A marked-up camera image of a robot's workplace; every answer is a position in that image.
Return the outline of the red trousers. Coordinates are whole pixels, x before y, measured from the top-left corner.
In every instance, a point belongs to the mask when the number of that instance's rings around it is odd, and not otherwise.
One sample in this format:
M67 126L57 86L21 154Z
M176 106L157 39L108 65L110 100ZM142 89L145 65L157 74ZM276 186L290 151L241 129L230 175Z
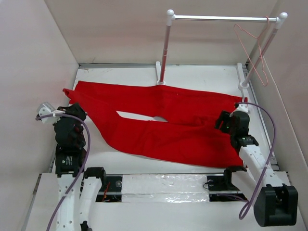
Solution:
M203 167L243 164L229 135L215 129L221 111L232 111L240 97L166 85L85 81L64 93L117 151Z

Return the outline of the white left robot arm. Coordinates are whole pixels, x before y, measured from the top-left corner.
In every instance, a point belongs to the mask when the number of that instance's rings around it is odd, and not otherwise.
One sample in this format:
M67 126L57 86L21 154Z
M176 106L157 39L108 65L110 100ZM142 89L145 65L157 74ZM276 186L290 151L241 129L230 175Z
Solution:
M54 125L57 142L55 174L59 202L52 214L57 231L90 231L90 212L99 191L107 186L104 167L85 167L90 153L90 137L84 121L86 112L78 103L59 107Z

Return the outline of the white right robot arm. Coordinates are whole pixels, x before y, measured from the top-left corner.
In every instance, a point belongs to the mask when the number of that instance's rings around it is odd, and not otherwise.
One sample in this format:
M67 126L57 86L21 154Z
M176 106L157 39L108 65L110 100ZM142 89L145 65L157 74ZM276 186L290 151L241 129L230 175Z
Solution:
M257 140L249 134L247 112L222 111L215 128L230 135L231 146L245 166L225 169L225 188L238 188L249 200L240 211L243 219L250 208L261 227L293 226L297 221L298 192L286 185L263 156Z

